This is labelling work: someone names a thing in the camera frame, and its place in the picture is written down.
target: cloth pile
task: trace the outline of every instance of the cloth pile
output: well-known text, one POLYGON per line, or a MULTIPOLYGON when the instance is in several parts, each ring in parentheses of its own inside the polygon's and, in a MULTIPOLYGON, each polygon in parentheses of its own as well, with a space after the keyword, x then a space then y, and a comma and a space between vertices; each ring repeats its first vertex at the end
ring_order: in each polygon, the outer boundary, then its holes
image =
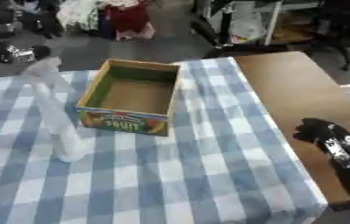
POLYGON ((99 32, 105 38, 151 39, 155 34, 144 0, 66 0, 57 18, 67 30, 99 32))

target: open box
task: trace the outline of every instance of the open box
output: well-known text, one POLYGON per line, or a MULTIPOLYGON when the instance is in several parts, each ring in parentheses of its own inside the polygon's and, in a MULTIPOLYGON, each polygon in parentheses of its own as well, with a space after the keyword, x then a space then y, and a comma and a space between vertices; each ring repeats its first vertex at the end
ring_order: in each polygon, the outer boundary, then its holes
POLYGON ((77 103, 87 127, 168 136, 179 66, 108 59, 77 103))

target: robotic hand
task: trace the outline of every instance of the robotic hand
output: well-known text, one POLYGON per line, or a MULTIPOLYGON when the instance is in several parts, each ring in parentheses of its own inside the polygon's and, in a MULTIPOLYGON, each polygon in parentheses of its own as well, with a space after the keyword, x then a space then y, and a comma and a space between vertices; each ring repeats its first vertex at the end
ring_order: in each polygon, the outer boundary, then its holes
POLYGON ((315 143, 329 154, 341 183, 350 193, 350 132, 336 123, 318 118, 305 118, 302 122, 293 136, 315 143))

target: table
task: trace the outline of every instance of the table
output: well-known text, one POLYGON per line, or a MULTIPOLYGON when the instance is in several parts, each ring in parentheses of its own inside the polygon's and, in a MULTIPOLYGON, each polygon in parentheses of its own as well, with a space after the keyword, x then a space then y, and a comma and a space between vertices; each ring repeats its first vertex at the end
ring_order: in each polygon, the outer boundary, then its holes
MULTIPOLYGON (((82 95, 95 72, 63 73, 82 95)), ((326 199, 233 59, 181 63, 168 137, 84 128, 60 162, 32 90, 0 78, 0 223, 304 223, 326 199)), ((79 97, 56 97, 76 121, 79 97)))
POLYGON ((350 97, 301 52, 238 57, 236 61, 329 204, 350 201, 327 156, 292 137, 304 117, 326 119, 350 131, 350 97))

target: wooden tabletop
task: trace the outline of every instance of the wooden tabletop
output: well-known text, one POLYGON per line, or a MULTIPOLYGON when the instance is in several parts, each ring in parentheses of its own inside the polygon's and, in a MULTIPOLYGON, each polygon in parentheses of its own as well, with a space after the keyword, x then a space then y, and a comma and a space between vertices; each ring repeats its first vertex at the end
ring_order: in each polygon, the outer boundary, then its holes
POLYGON ((301 52, 235 59, 329 203, 350 201, 327 155, 313 144, 292 137, 305 117, 326 119, 350 131, 350 96, 301 52))

